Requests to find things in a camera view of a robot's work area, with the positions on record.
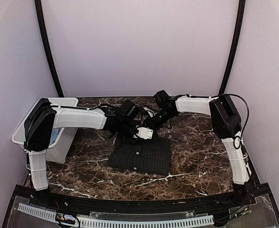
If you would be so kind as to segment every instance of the black curved frame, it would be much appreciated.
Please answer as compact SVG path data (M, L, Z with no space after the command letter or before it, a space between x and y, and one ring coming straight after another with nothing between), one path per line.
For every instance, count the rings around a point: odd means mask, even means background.
M231 44L231 48L230 48L230 53L229 53L224 77L223 77L223 80L221 82L219 95L225 93L225 90L226 90L226 87L227 87L227 84L228 84L228 81L229 81L229 77L230 77L230 74L231 74L231 70L232 70L232 66L233 66L233 62L234 62L234 57L235 57L235 53L236 53L236 49L237 49L238 43L239 43L244 11L245 11L245 0L240 0L239 1L239 8L238 8L238 15L236 17L235 28L234 28L233 38L232 38L232 44Z
M55 68L55 63L54 63L54 59L52 56L52 52L50 50L48 34L46 31L45 21L44 21L44 17L43 17L41 0L35 0L35 5L36 5L37 18L38 18L38 23L39 23L39 28L40 28L40 34L41 34L42 43L44 46L45 55L48 60L49 70L50 70L50 73L52 74L52 78L53 78L58 96L64 97L62 87L61 87L61 84L60 84L60 81L58 78L58 74L57 74L57 71Z
M61 84L60 84L60 81L58 78L58 74L57 74L57 71L55 68L54 59L53 59L53 56L51 53L49 41L48 41L48 35L47 35L45 21L44 21L44 17L43 17L43 9L42 9L41 0L35 0L35 4L36 4L36 12L37 12L37 17L38 17L38 23L39 23L39 27L40 27L42 42L43 42L43 46L44 46L44 50L45 50L45 55L48 60L48 66L49 66L50 72L52 74L52 78L53 78L58 96L64 97L62 87L61 87ZM236 49L237 49L239 38L240 38L244 10L245 10L245 0L240 0L233 39L232 39L232 44L231 44L230 53L229 53L229 57L228 57L228 62L227 62L227 66L225 69L224 76L223 76L223 80L221 82L219 94L225 93L225 90L226 90L226 87L228 84L228 80L229 80L229 77L231 74L231 69L232 69L234 57L236 54Z

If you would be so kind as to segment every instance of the gray wall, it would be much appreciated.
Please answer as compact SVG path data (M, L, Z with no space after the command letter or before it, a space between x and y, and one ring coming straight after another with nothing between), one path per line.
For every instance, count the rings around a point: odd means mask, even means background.
M248 101L245 144L279 207L279 0L246 1L228 92Z
M26 175L25 153L11 136L39 98L56 96L36 18L33 0L0 0L0 227Z
M217 94L238 0L43 0L67 96Z

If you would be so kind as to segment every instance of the wire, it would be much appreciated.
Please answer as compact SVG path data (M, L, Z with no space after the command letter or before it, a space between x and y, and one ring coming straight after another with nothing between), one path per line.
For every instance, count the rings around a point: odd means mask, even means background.
M101 108L101 107L118 108L118 107L115 107L115 106L110 105L110 104L100 104L99 106L95 106L95 107L91 107L91 108L75 107L75 106L63 106L63 105L51 105L51 107L54 107L54 108L61 107L61 108L71 108L71 109L82 109L82 110L87 110L87 109L94 110L94 109L98 109L98 108Z
M32 196L34 197L34 199L35 199L41 206L43 206L43 207L45 207L45 208L48 208L48 209L55 210L55 211L56 211L56 214L58 214L58 212L61 212L61 213L63 213L63 216L64 216L65 214L71 215L74 219L76 219L76 221L78 222L78 228L80 228L80 220L77 218L76 215L74 215L73 213L68 212L68 211L66 211L66 210L59 209L59 204L58 204L57 201L55 201L55 203L57 204L57 207L58 207L58 208L53 208L53 207L50 207L50 206L45 205L44 203L41 203L40 200L38 200L37 197L35 196L34 188L33 188L33 183L32 183L32 179L31 179L31 178L29 179L29 184L30 184L30 188L31 188L32 191L33 191Z
M167 129L172 129L172 119L173 118L174 118L174 116L170 119L169 127L167 127L166 125L163 125L163 126Z
M246 108L247 108L247 117L246 117L245 124L243 126L243 130L241 131L241 136L237 135L234 138L234 140L233 140L233 146L237 150L237 149L241 148L241 146L242 146L243 134L244 134L244 131L245 131L246 125L248 123L248 119L249 119L249 106L248 106L246 100L243 97L241 97L240 95L237 95L237 94L221 94L221 95L216 95L216 96L191 96L191 97L192 98L216 98L216 97L222 97L222 96L235 96L235 97L238 97L239 99L241 99L244 102L244 104L246 105ZM239 146L235 145L235 140L236 139L240 140Z

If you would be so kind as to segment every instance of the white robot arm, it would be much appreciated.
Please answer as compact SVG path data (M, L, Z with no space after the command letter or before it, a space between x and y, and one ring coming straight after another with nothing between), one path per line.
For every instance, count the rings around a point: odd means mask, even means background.
M52 129L62 127L92 128L119 132L136 140L152 139L153 130L138 125L134 118L139 108L126 100L122 106L108 108L66 107L51 104L42 98L25 121L26 141L24 148L29 158L33 188L36 191L48 188L46 153Z
M209 102L216 98L191 98L191 96L179 97L176 103L176 109L180 113L191 112L211 115ZM236 132L234 138L241 138L241 131ZM232 168L233 183L244 184L250 179L251 171L248 166L248 155L243 154L240 140L234 140L233 137L222 138L229 161Z

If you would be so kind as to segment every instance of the dark marble surface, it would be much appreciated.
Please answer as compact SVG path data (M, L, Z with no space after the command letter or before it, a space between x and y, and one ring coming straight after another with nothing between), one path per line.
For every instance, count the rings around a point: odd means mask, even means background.
M82 98L78 106L121 104L126 98ZM132 97L139 105L157 108L152 98ZM48 162L52 192L106 200L171 200L232 191L232 171L224 145L203 114L180 114L160 137L172 140L172 168L167 177L107 166L115 138L109 132L78 129L65 164Z

